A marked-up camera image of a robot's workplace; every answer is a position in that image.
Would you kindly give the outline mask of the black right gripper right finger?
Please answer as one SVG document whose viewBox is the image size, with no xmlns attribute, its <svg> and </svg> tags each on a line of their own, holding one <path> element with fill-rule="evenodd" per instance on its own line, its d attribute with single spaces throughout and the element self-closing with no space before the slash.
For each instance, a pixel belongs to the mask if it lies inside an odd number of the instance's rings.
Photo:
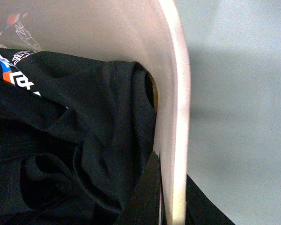
<svg viewBox="0 0 281 225">
<path fill-rule="evenodd" d="M 234 225 L 187 176 L 186 180 L 186 225 Z"/>
</svg>

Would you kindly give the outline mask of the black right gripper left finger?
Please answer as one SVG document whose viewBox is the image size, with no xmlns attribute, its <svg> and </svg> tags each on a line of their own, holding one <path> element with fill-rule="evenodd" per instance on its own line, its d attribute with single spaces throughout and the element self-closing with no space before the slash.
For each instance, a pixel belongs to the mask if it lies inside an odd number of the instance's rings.
<svg viewBox="0 0 281 225">
<path fill-rule="evenodd" d="M 160 159 L 153 151 L 133 195 L 116 225 L 157 225 L 160 216 Z"/>
</svg>

